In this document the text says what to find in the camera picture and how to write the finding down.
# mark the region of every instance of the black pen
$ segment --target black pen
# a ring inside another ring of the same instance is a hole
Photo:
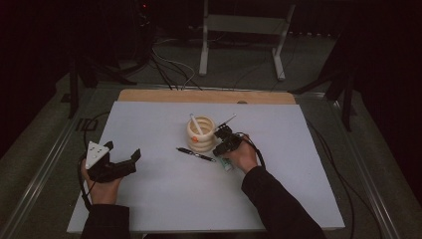
[[[216,161],[216,160],[215,160],[214,158],[212,158],[212,157],[209,157],[209,156],[205,156],[205,155],[199,154],[199,153],[197,153],[197,152],[194,152],[194,151],[189,150],[189,149],[184,148],[184,147],[176,147],[176,149],[177,149],[177,150],[179,150],[179,151],[181,151],[181,152],[184,152],[184,153],[187,153],[187,154],[191,154],[191,155],[197,156],[197,157],[199,157],[199,158],[202,158],[202,159],[205,159],[205,160],[208,160],[208,161]]]

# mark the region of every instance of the left hand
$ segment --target left hand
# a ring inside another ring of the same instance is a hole
[[[87,181],[88,189],[92,188],[90,192],[92,204],[115,204],[117,201],[118,187],[120,186],[120,182],[123,178],[121,177],[111,182],[96,182],[94,185],[94,182],[90,180],[90,177],[88,176],[87,169],[85,168],[85,162],[86,159],[82,161],[81,172]]]

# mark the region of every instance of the black cable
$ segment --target black cable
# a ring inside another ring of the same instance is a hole
[[[143,68],[145,68],[145,66],[146,66],[146,64],[144,64],[144,63],[141,63],[141,64],[140,63],[136,63],[135,66],[118,70],[118,71],[116,71],[116,73],[122,74],[122,75],[125,75],[126,76],[126,75],[132,74],[132,73],[134,73],[134,72],[136,72],[138,70],[142,70]]]
[[[194,73],[193,73],[193,75],[192,75],[192,77],[190,77],[190,78],[188,78],[188,76],[186,75],[186,73],[180,68],[180,67],[178,67],[175,63],[177,63],[177,62],[174,62],[174,61],[170,61],[170,60],[168,60],[168,59],[165,59],[164,57],[162,57],[162,56],[160,56],[160,55],[158,55],[155,51],[152,51],[153,52],[153,54],[159,59],[159,60],[162,60],[162,61],[164,61],[164,62],[166,62],[166,63],[168,63],[168,64],[171,64],[172,66],[174,66],[175,68],[177,68],[182,74],[183,74],[183,76],[185,77],[185,83],[184,83],[184,85],[183,85],[183,87],[180,89],[181,91],[183,91],[184,90],[184,88],[186,87],[186,84],[187,83],[189,83],[189,82],[191,82],[195,87],[197,87],[200,91],[202,91],[202,89],[198,86],[198,84],[196,84],[193,80],[192,80],[192,78],[193,78],[193,76],[195,75]],[[182,66],[185,66],[185,67],[187,67],[187,68],[189,68],[189,69],[191,69],[192,70],[192,72],[193,72],[193,69],[192,68],[190,68],[189,66],[187,66],[187,65],[185,65],[185,64],[181,64]]]
[[[246,133],[243,133],[243,132],[232,133],[232,132],[230,132],[230,131],[228,131],[228,130],[226,130],[224,128],[220,128],[219,130],[223,130],[226,133],[231,134],[231,135],[233,135],[233,136],[241,139],[242,141],[244,141],[245,143],[247,143],[249,146],[251,146],[254,149],[254,151],[257,153],[258,159],[260,160],[260,163],[261,163],[261,166],[264,167],[264,169],[266,169],[266,164],[265,164],[263,155],[261,154],[261,151],[255,146],[255,144],[252,142],[252,140],[249,138],[249,136]]]
[[[161,68],[159,67],[157,61],[153,58],[153,56],[151,57],[152,62],[155,64],[155,67],[159,73],[159,75],[161,76],[162,80],[165,82],[165,84],[167,84],[168,88],[172,91],[173,88],[171,87],[171,80],[169,80],[167,78],[167,76],[165,75],[165,73],[161,70]]]
[[[98,118],[100,118],[100,117],[102,117],[102,116],[105,116],[105,115],[107,115],[107,114],[109,114],[109,113],[110,113],[110,112],[105,112],[105,113],[101,113],[101,114],[99,114],[99,115],[96,115],[94,118],[92,118],[92,119],[90,119],[90,121],[88,121],[87,125],[85,125],[85,127],[84,127],[84,146],[85,146],[85,150],[86,150],[86,151],[88,151],[87,128],[89,128],[90,124],[91,124],[94,120],[96,120],[96,119],[98,119]]]
[[[332,152],[331,149],[328,146],[328,143],[326,142],[326,140],[323,138],[322,134],[314,127],[314,125],[308,120],[306,119],[307,124],[313,129],[313,131],[316,133],[316,136],[319,140],[319,142],[322,145],[322,149],[325,153],[325,155],[328,157],[329,162],[331,163],[335,174],[338,176],[338,178],[340,179],[341,185],[344,188],[344,191],[347,194],[347,198],[349,200],[349,204],[350,207],[353,207],[352,201],[351,201],[351,197],[349,195],[349,192],[347,190],[347,187],[350,188],[350,190],[359,198],[359,200],[363,203],[363,205],[366,207],[366,209],[369,211],[369,214],[372,216],[372,218],[374,219],[377,229],[378,229],[378,234],[379,234],[379,238],[382,239],[382,232],[381,232],[381,227],[379,225],[378,220],[376,219],[376,216],[374,214],[374,212],[370,209],[369,205],[363,200],[362,196],[359,195],[359,193],[351,186],[351,184],[344,178],[343,175],[341,175],[341,173],[338,171],[338,168],[335,165],[334,162],[334,158],[332,156]],[[352,225],[351,225],[351,232],[350,232],[350,238],[353,238],[354,235],[354,209],[351,209],[352,212]]]
[[[81,168],[82,168],[82,161],[87,157],[87,154],[84,153],[80,159],[78,160],[78,181],[79,181],[79,185],[80,185],[80,189],[81,189],[81,193],[82,193],[82,199],[84,200],[85,203],[85,207],[87,207],[87,209],[90,211],[91,210],[91,202],[90,199],[88,198],[88,195],[85,191],[85,187],[84,187],[84,179],[82,177],[82,173],[81,173]]]
[[[91,193],[91,190],[93,190],[93,188],[94,188],[94,186],[96,185],[96,181],[94,181],[94,183],[93,183],[93,185],[90,187],[90,190],[88,190],[88,193],[87,193],[87,195],[90,195],[90,193]]]
[[[256,66],[256,67],[254,67],[253,69],[251,69],[251,70],[249,70],[247,73],[245,73],[242,77],[240,77],[236,82],[235,82],[235,85],[233,85],[233,87],[232,87],[232,89],[233,89],[233,91],[236,89],[236,87],[237,87],[237,85],[238,85],[238,83],[240,82],[240,80],[242,80],[242,79],[244,79],[246,76],[248,76],[249,74],[251,74],[251,73],[253,73],[253,72],[255,72],[255,71],[257,71],[258,69],[260,69],[261,67],[262,67],[262,65],[265,63],[267,61],[267,57],[264,57],[264,59],[261,61],[261,63],[258,65],[258,66]]]

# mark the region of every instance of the right hand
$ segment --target right hand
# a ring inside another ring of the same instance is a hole
[[[249,136],[245,134],[243,139],[249,140]],[[225,152],[223,156],[231,159],[237,167],[245,172],[245,174],[248,173],[252,168],[258,166],[257,153],[243,140],[236,150]]]

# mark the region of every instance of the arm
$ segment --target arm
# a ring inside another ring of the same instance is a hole
[[[130,238],[129,208],[115,205],[122,178],[107,183],[94,183],[84,166],[81,171],[88,187],[91,188],[90,196],[93,204],[81,238]]]
[[[325,238],[299,202],[273,175],[258,166],[256,153],[247,143],[242,142],[224,156],[246,173],[242,190],[257,207],[270,238]]]

